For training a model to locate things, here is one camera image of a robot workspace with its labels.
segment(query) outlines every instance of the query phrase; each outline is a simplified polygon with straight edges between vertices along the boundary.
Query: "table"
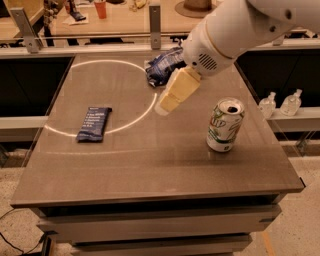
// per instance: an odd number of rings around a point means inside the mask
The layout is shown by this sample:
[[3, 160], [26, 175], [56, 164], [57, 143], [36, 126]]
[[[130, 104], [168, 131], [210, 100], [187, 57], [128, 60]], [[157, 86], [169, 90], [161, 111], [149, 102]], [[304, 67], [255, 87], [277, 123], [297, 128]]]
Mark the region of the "table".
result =
[[[30, 24], [34, 25], [42, 15], [43, 7], [37, 9], [37, 11], [29, 19]], [[12, 17], [0, 18], [0, 41], [15, 42], [17, 39], [19, 39], [20, 36], [20, 30]]]
[[[161, 0], [161, 31], [165, 33], [188, 33], [201, 19], [184, 17], [175, 12], [174, 7], [181, 0]], [[51, 26], [52, 36], [87, 35], [126, 35], [149, 33], [149, 6], [145, 5], [137, 12], [129, 10], [129, 1], [125, 5], [107, 3], [107, 18], [99, 19], [94, 5], [78, 7], [82, 14], [88, 14], [89, 23], [68, 25], [64, 23], [69, 15], [63, 8]]]
[[[12, 198], [75, 255], [239, 251], [280, 214], [283, 196], [303, 189], [235, 67], [156, 114], [163, 88], [149, 86], [142, 67], [159, 53], [77, 54]], [[234, 148], [217, 153], [205, 138], [226, 96], [246, 116]], [[113, 108], [103, 142], [77, 143], [88, 107], [98, 106]]]

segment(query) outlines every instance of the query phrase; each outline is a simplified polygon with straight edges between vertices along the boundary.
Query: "cable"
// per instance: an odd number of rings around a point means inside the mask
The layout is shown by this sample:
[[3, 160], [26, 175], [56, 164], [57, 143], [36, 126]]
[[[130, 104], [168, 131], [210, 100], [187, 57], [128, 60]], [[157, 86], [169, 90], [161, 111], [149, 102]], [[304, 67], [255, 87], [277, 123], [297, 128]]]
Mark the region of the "cable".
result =
[[[14, 210], [15, 210], [15, 209], [11, 209], [10, 211], [8, 211], [8, 212], [6, 212], [5, 214], [3, 214], [3, 215], [0, 217], [0, 220], [2, 220], [5, 216], [7, 216], [8, 214], [10, 214], [10, 213], [13, 212]], [[31, 250], [27, 251], [27, 252], [24, 252], [24, 251], [21, 250], [20, 248], [14, 246], [12, 243], [10, 243], [10, 242], [3, 236], [3, 234], [2, 234], [1, 232], [0, 232], [0, 236], [1, 236], [2, 239], [3, 239], [8, 245], [10, 245], [12, 248], [20, 251], [20, 252], [22, 253], [21, 255], [27, 255], [27, 254], [29, 254], [30, 252], [32, 252], [33, 250], [35, 250], [35, 249], [39, 246], [39, 244], [41, 244], [41, 243], [45, 240], [45, 238], [47, 237], [47, 233], [44, 233], [44, 234], [41, 236], [41, 238], [40, 238], [39, 242], [37, 243], [37, 245], [36, 245], [35, 247], [33, 247]]]
[[39, 244], [41, 244], [41, 243], [45, 240], [46, 237], [47, 237], [47, 233], [44, 233], [44, 234], [40, 237], [39, 242], [37, 243], [37, 245], [36, 245], [35, 247], [33, 247], [30, 251], [27, 251], [27, 252], [25, 252], [25, 253], [22, 253], [22, 255], [29, 254], [30, 252], [32, 252], [33, 250], [35, 250], [35, 249], [39, 246]]
[[6, 217], [10, 212], [13, 212], [15, 209], [11, 209], [10, 211], [6, 212], [5, 214], [3, 214], [1, 217], [0, 217], [0, 220], [2, 220], [4, 217]]
[[14, 246], [12, 243], [10, 243], [3, 235], [2, 233], [0, 232], [0, 236], [2, 237], [2, 239], [8, 244], [10, 245], [12, 248], [16, 249], [16, 250], [19, 250], [20, 252], [22, 252], [22, 254], [24, 253], [23, 250], [21, 250], [20, 248]]

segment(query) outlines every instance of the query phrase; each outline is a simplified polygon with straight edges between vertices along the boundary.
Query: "drawer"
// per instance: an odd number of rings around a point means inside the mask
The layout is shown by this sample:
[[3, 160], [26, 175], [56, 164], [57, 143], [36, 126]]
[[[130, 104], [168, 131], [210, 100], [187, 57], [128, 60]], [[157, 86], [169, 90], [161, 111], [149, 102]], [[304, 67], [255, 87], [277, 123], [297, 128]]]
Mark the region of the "drawer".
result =
[[182, 256], [212, 255], [242, 251], [250, 235], [209, 236], [184, 239], [158, 239], [136, 243], [96, 243], [73, 247], [75, 256]]
[[264, 230], [278, 205], [131, 212], [41, 218], [42, 231], [57, 242], [80, 243], [250, 233]]

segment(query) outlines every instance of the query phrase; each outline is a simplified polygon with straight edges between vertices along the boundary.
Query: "crumpled bag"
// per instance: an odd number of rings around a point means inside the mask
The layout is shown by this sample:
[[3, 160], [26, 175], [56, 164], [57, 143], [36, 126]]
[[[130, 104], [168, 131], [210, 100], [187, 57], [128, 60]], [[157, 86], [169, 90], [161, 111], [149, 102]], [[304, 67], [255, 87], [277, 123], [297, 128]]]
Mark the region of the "crumpled bag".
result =
[[160, 54], [154, 60], [149, 61], [146, 74], [150, 85], [153, 87], [165, 85], [172, 72], [176, 68], [183, 68], [186, 63], [183, 60], [182, 47], [173, 47], [167, 52]]

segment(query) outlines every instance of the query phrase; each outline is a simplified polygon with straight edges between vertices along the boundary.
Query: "blue wrapper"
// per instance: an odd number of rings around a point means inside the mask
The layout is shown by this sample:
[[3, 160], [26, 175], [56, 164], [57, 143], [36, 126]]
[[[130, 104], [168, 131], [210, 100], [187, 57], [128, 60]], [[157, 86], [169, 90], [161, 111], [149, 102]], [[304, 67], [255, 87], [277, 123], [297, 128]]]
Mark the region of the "blue wrapper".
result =
[[176, 68], [186, 66], [182, 50], [182, 47], [174, 47], [148, 62], [150, 66], [145, 70], [150, 85], [153, 87], [165, 85]]
[[103, 132], [112, 108], [89, 107], [82, 127], [76, 137], [78, 142], [103, 140]]

